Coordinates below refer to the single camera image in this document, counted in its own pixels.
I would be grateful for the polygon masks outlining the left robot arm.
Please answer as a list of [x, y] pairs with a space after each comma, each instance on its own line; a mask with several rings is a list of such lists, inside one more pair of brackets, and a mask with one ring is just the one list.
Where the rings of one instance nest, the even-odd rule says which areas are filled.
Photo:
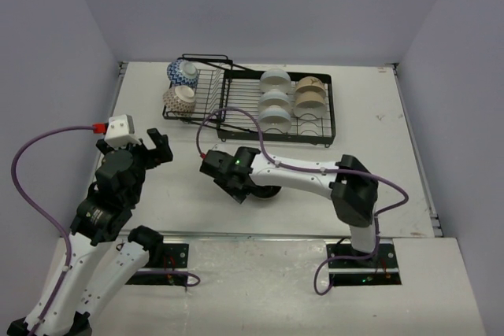
[[117, 240], [139, 203], [146, 172], [172, 161], [169, 138], [155, 128], [143, 141], [123, 136], [114, 147], [106, 138], [96, 143], [101, 166], [87, 196], [79, 204], [70, 230], [61, 230], [65, 253], [37, 305], [24, 318], [14, 320], [8, 335], [90, 335], [91, 323], [117, 291], [144, 266], [162, 262], [163, 237], [145, 226], [133, 229], [116, 262], [100, 276], [95, 270]]

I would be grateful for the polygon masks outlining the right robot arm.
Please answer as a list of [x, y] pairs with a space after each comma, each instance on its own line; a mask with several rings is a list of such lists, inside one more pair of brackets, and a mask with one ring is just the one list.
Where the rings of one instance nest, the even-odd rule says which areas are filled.
[[353, 262], [367, 268], [379, 259], [374, 220], [378, 182], [356, 157], [343, 155], [340, 162], [268, 159], [256, 148], [240, 147], [233, 155], [220, 150], [204, 153], [200, 172], [238, 203], [250, 194], [273, 198], [284, 187], [326, 198], [350, 228]]

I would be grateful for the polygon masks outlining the beige bowl front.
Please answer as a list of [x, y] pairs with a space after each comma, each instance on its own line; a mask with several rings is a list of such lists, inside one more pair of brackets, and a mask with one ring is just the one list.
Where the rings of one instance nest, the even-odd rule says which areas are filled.
[[313, 116], [322, 118], [327, 112], [324, 98], [317, 92], [307, 91], [295, 99], [294, 114], [298, 118]]

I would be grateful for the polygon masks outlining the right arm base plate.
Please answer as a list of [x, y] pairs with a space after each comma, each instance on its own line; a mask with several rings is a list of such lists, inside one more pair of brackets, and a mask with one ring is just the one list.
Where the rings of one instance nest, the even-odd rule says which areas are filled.
[[334, 287], [399, 286], [402, 284], [392, 240], [382, 241], [377, 254], [371, 259], [329, 262], [328, 277]]

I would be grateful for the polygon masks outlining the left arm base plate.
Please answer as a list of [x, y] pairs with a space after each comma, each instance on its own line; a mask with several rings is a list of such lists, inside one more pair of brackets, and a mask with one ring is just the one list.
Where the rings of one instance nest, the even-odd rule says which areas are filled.
[[[185, 271], [189, 256], [187, 243], [165, 243], [160, 255], [150, 260], [142, 271]], [[133, 286], [186, 286], [188, 278], [183, 275], [145, 274], [134, 275], [127, 281]]]

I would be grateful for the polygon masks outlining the black bowl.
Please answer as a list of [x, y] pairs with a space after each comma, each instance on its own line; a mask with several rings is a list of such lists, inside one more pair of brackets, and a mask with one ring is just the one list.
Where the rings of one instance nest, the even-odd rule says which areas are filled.
[[280, 186], [257, 186], [251, 190], [251, 193], [256, 198], [270, 199], [275, 197], [280, 191]]

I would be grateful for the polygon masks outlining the beige bowl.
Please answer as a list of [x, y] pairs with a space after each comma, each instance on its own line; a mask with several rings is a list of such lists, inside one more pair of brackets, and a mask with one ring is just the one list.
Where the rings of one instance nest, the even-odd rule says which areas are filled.
[[316, 92], [323, 97], [326, 95], [325, 86], [320, 79], [315, 76], [305, 76], [297, 82], [295, 93], [302, 94], [310, 91]]
[[313, 116], [322, 118], [327, 112], [324, 98], [317, 92], [307, 91], [295, 99], [294, 114], [298, 118]]

